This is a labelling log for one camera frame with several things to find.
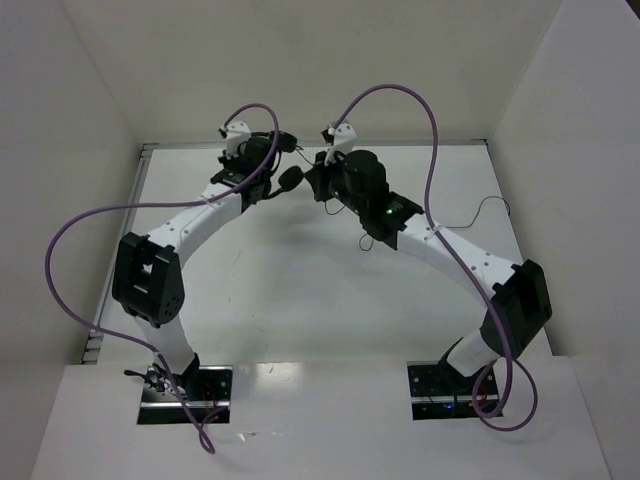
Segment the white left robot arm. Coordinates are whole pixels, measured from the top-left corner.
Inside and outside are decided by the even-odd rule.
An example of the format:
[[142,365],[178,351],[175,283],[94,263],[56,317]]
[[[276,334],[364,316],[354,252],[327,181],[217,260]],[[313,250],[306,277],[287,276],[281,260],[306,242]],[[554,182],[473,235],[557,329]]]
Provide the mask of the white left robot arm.
[[189,258],[225,224],[271,193],[271,177],[282,150],[273,133],[251,134],[228,146],[223,169],[201,194],[204,203],[188,207],[145,235],[129,232],[120,240],[112,297],[134,318],[155,349],[158,381],[179,398],[203,389],[200,361],[179,318],[185,303],[182,269]]

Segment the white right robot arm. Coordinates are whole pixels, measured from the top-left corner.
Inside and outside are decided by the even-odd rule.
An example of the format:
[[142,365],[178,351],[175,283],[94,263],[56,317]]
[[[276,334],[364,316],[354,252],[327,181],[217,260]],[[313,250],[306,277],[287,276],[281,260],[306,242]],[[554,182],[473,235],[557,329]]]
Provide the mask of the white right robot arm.
[[460,394],[499,358],[518,358],[552,316],[542,267],[516,264],[427,219],[422,207],[391,191],[385,167],[368,150],[316,154],[305,174],[316,201],[340,201],[373,240],[425,262],[465,288],[486,309],[481,326],[441,359],[441,387]]

